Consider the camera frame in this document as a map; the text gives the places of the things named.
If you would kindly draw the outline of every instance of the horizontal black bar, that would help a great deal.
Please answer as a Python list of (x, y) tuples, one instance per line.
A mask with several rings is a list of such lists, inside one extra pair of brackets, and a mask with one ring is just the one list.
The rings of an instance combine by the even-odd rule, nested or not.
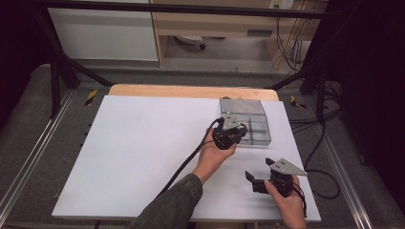
[(189, 6), (189, 5), (171, 5), (171, 4), (90, 2), (90, 1), (72, 1), (72, 0), (33, 0), (33, 2), (46, 8), (78, 9), (78, 10), (177, 12), (177, 13), (197, 13), (197, 14), (308, 18), (308, 19), (333, 19), (341, 15), (341, 13), (325, 12), (325, 11), (272, 10), (272, 9)]

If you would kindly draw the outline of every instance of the transparent plastic box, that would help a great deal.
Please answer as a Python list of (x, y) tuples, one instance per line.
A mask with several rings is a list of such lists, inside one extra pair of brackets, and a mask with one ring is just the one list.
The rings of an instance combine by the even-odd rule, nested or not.
[(221, 98), (221, 115), (234, 115), (247, 127), (247, 134), (239, 144), (268, 146), (271, 142), (265, 109), (260, 100)]

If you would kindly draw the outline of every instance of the yellow and black tape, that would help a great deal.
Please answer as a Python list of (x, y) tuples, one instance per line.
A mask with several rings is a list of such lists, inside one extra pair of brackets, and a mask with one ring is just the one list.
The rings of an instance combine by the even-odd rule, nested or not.
[(291, 96), (291, 107), (299, 107), (301, 109), (306, 109), (307, 106), (305, 104), (300, 104), (295, 101), (295, 96)]
[(95, 99), (96, 94), (97, 94), (97, 90), (92, 90), (89, 93), (89, 96), (87, 96), (86, 103), (84, 103), (84, 106), (92, 105), (93, 99)]

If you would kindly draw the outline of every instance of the dark gray sleeve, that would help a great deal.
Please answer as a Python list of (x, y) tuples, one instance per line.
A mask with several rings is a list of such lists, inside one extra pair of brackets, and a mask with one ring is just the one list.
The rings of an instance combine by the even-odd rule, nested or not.
[(185, 176), (155, 198), (128, 228), (186, 228), (203, 195), (202, 187), (200, 179), (194, 174)]

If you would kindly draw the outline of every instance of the wall socket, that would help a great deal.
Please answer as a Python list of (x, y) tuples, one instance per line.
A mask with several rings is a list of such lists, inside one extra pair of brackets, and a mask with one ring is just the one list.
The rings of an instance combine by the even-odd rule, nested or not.
[(271, 0), (269, 9), (291, 10), (294, 0)]

